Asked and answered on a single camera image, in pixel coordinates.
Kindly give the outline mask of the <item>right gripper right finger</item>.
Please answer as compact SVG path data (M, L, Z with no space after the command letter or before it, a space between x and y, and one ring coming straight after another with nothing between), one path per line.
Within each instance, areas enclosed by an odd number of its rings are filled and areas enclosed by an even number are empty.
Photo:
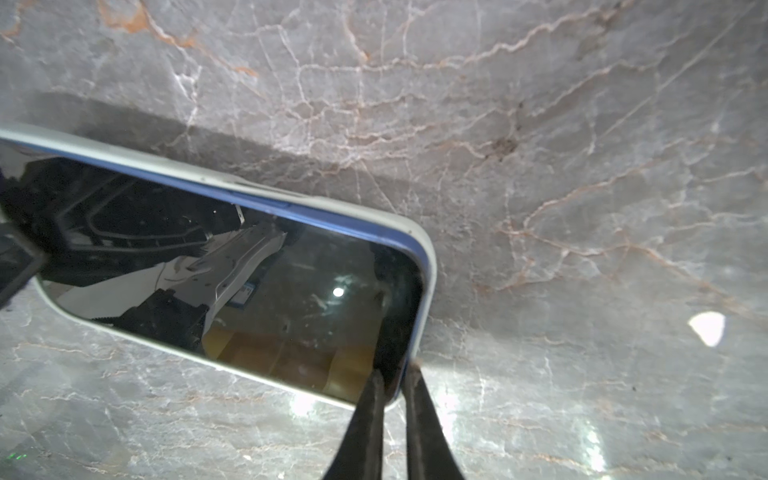
M417 364L409 365L402 390L406 401L408 478L464 480Z

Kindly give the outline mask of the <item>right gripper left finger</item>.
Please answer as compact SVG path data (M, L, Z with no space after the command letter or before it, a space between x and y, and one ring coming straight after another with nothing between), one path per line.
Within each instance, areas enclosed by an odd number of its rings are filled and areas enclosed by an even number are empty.
M324 480L382 478L385 392L379 370L368 377Z

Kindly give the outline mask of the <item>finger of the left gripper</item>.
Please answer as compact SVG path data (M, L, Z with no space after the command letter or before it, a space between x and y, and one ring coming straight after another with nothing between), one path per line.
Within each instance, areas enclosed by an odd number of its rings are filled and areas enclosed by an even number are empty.
M46 253L12 223L1 224L1 307L43 269L46 261Z

